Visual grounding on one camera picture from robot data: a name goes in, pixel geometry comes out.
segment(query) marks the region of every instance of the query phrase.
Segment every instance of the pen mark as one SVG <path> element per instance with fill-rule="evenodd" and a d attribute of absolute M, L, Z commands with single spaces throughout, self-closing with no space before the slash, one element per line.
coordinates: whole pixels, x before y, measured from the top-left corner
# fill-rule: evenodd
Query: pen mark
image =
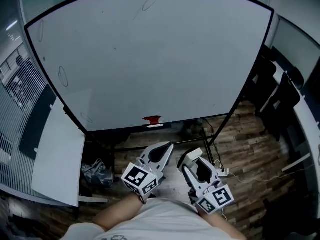
<path fill-rule="evenodd" d="M 147 11 L 151 6 L 153 6 L 158 0 L 146 0 L 145 3 L 143 4 L 143 6 L 138 10 L 138 12 L 136 13 L 136 15 L 134 16 L 133 20 L 135 20 L 135 18 L 138 16 L 138 14 L 143 11 Z"/>
<path fill-rule="evenodd" d="M 40 21 L 40 24 L 39 24 L 39 30 L 38 30 L 38 41 L 39 43 L 42 42 L 42 39 L 44 38 L 44 27 L 45 27 L 45 22 L 44 20 L 42 19 Z"/>
<path fill-rule="evenodd" d="M 69 81 L 68 81 L 66 71 L 62 66 L 59 67 L 58 76 L 59 76 L 59 80 L 60 80 L 61 84 L 68 90 Z"/>
<path fill-rule="evenodd" d="M 81 117 L 84 119 L 84 120 L 86 120 L 88 123 L 90 123 L 90 124 L 92 124 L 94 121 L 92 121 L 92 119 L 89 117 L 89 116 L 87 116 L 85 113 L 80 113 L 80 115 L 81 115 Z"/>

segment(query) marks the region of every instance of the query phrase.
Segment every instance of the whiteboard frame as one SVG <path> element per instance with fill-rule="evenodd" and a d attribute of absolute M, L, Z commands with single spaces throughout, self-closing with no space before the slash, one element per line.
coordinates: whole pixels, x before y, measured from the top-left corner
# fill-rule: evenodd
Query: whiteboard frame
<path fill-rule="evenodd" d="M 28 31 L 28 28 L 33 25 L 34 23 L 38 22 L 39 20 L 41 20 L 43 17 L 49 15 L 50 13 L 64 7 L 64 6 L 67 6 L 73 2 L 76 2 L 78 0 L 66 0 L 52 8 L 50 8 L 49 10 L 45 11 L 44 13 L 38 15 L 36 18 L 34 18 L 33 20 L 31 20 L 29 23 L 27 23 L 25 26 L 24 26 L 24 31 L 25 31 L 25 34 L 26 34 L 26 37 L 27 37 L 27 40 L 28 40 L 28 43 L 31 47 L 31 50 L 32 50 L 32 53 L 34 54 L 34 57 L 36 58 L 36 61 L 39 65 L 39 67 L 41 68 L 43 74 L 45 75 L 49 85 L 51 86 L 51 88 L 53 89 L 53 91 L 55 92 L 55 94 L 58 96 L 58 98 L 61 100 L 61 102 L 63 103 L 64 105 L 64 111 L 65 113 L 70 117 L 70 119 L 77 125 L 77 127 L 86 135 L 86 136 L 90 136 L 91 134 L 90 133 L 98 133 L 98 132 L 110 132 L 110 131 L 119 131 L 121 129 L 129 129 L 129 128 L 132 128 L 132 132 L 136 132 L 137 130 L 147 130 L 147 126 L 149 124 L 146 124 L 146 125 L 141 125 L 141 126 L 135 126 L 135 127 L 127 127 L 127 128 L 118 128 L 118 129 L 108 129 L 108 130 L 99 130 L 99 131 L 87 131 L 85 129 L 85 127 L 80 123 L 80 121 L 75 117 L 75 115 L 71 112 L 71 110 L 69 109 L 68 105 L 65 103 L 64 99 L 61 97 L 61 95 L 59 94 L 59 92 L 57 91 L 57 89 L 55 88 L 55 86 L 53 85 L 52 81 L 50 80 L 44 66 L 42 65 L 42 62 L 36 52 L 36 49 L 33 45 L 33 42 L 31 40 L 31 37 L 30 37 L 30 34 L 29 34 L 29 31 Z M 262 46 L 265 44 L 266 42 L 266 39 L 267 39 L 267 36 L 268 36 L 268 33 L 269 33 L 269 30 L 270 30 L 270 26 L 271 26 L 271 22 L 272 22 L 272 19 L 274 17 L 274 9 L 267 6 L 266 4 L 262 3 L 262 2 L 259 2 L 257 0 L 247 0 L 247 1 L 250 1 L 258 6 L 261 6 L 267 10 L 269 10 L 271 12 L 271 15 L 270 15 L 270 21 L 268 23 L 268 26 L 267 26 L 267 30 L 266 30 L 266 33 L 265 33 L 265 36 L 263 38 L 263 42 L 261 44 L 261 47 L 260 47 L 260 50 L 259 50 L 259 53 L 258 53 L 258 56 L 257 58 L 261 55 L 261 48 Z M 213 143 L 213 141 L 217 138 L 217 136 L 219 135 L 219 133 L 222 131 L 222 129 L 224 128 L 224 126 L 227 124 L 227 122 L 229 121 L 230 117 L 232 116 L 232 114 L 234 113 L 234 111 L 236 110 L 236 108 L 238 107 L 240 101 L 241 101 L 241 98 L 243 97 L 244 95 L 244 91 L 245 91 L 245 88 L 246 88 L 246 85 L 248 84 L 249 80 L 253 77 L 253 70 L 251 69 L 249 75 L 248 75 L 248 78 L 243 86 L 243 88 L 241 89 L 240 93 L 239 93 L 239 96 L 237 97 L 237 99 L 235 100 L 231 110 L 229 111 L 228 114 L 223 114 L 223 115 L 227 115 L 226 118 L 224 119 L 224 121 L 222 122 L 221 126 L 219 127 L 219 129 L 216 131 L 216 133 L 214 134 L 212 140 L 210 141 L 209 145 L 211 145 Z M 206 118 L 212 118 L 212 117 L 218 117 L 218 116 L 222 116 L 221 114 L 219 115 L 212 115 L 212 116 L 208 116 Z M 175 121 L 175 122 L 166 122 L 164 123 L 164 125 L 170 125 L 172 123 L 178 123 L 178 122 L 184 122 L 184 121 L 190 121 L 190 120 L 196 120 L 197 118 L 192 118 L 192 119 L 189 119 L 189 120 L 182 120 L 182 121 Z"/>

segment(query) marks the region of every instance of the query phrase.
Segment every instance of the person's right arm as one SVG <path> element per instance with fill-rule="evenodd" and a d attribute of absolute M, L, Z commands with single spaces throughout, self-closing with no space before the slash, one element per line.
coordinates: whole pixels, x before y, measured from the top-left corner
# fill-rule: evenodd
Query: person's right arm
<path fill-rule="evenodd" d="M 199 213 L 199 216 L 202 219 L 204 219 L 206 222 L 208 222 L 212 227 L 223 230 L 233 239 L 247 240 L 247 238 L 245 237 L 244 234 L 242 234 L 239 230 L 237 230 L 234 226 L 232 226 L 230 223 L 228 223 L 224 218 L 222 218 L 216 212 L 209 215 L 209 214 L 205 213 L 205 211 L 202 210 L 197 205 L 195 207 Z"/>

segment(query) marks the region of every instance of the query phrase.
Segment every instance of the black cable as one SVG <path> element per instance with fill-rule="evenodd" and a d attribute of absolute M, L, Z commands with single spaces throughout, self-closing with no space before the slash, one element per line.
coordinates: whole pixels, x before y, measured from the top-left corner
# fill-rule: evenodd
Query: black cable
<path fill-rule="evenodd" d="M 209 123 L 209 121 L 208 121 L 207 119 L 205 119 L 205 118 L 204 118 L 204 120 L 207 122 L 208 125 L 210 125 L 210 127 L 211 127 L 211 129 L 212 129 L 212 134 L 215 135 L 215 130 L 214 130 L 213 126 L 211 125 L 211 123 Z M 217 146 L 216 146 L 215 142 L 213 142 L 213 145 L 214 145 L 214 148 L 215 148 L 216 153 L 218 154 L 219 161 L 220 161 L 220 164 L 221 164 L 221 167 L 222 167 L 222 172 L 224 172 L 224 171 L 225 171 L 225 167 L 224 167 L 224 165 L 223 165 L 223 163 L 222 163 L 222 161 L 221 161 L 221 157 L 220 157 L 220 154 L 219 154 L 219 152 L 218 152 L 218 149 L 217 149 Z"/>

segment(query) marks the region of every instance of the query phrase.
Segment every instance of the white t-shirt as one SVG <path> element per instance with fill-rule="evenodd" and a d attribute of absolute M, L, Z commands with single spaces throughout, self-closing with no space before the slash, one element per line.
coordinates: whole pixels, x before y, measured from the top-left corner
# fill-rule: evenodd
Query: white t-shirt
<path fill-rule="evenodd" d="M 61 240 L 230 240 L 210 226 L 188 204 L 162 198 L 148 199 L 138 215 L 108 232 L 93 223 L 72 225 Z"/>

